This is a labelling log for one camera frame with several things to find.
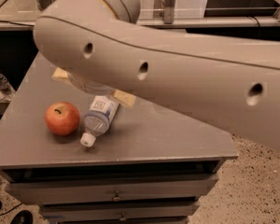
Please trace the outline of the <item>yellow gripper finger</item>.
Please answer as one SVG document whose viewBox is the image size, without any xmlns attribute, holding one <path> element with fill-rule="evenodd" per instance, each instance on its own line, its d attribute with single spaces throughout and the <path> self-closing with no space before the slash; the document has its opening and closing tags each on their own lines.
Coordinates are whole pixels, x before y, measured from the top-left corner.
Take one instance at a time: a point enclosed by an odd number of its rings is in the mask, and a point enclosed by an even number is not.
<svg viewBox="0 0 280 224">
<path fill-rule="evenodd" d="M 62 70 L 61 68 L 56 68 L 53 72 L 52 79 L 55 81 L 67 83 L 68 82 L 68 75 L 67 72 Z"/>
<path fill-rule="evenodd" d="M 135 104 L 136 97 L 125 91 L 114 90 L 112 96 L 125 107 L 133 108 Z"/>
</svg>

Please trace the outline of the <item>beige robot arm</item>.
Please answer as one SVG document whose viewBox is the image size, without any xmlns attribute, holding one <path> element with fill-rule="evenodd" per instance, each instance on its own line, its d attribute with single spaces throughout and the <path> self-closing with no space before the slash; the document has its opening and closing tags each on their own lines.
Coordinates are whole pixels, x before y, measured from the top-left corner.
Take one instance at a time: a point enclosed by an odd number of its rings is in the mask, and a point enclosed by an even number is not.
<svg viewBox="0 0 280 224">
<path fill-rule="evenodd" d="M 140 0 L 56 0 L 35 44 L 82 81 L 280 150 L 280 42 L 151 29 L 139 13 Z"/>
</svg>

